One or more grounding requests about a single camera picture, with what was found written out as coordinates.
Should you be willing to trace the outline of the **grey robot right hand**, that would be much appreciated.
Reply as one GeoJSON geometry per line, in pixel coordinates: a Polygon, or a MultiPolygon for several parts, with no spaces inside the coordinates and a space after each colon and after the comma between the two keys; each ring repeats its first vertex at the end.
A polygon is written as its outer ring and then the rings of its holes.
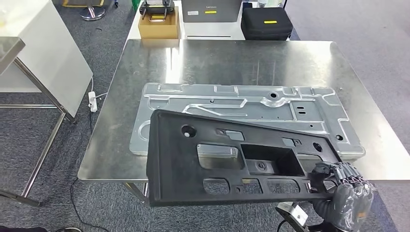
{"type": "Polygon", "coordinates": [[[367,218],[374,199],[374,186],[350,163],[316,163],[313,173],[336,178],[332,199],[313,201],[316,213],[323,218],[325,232],[357,232],[367,218]]]}

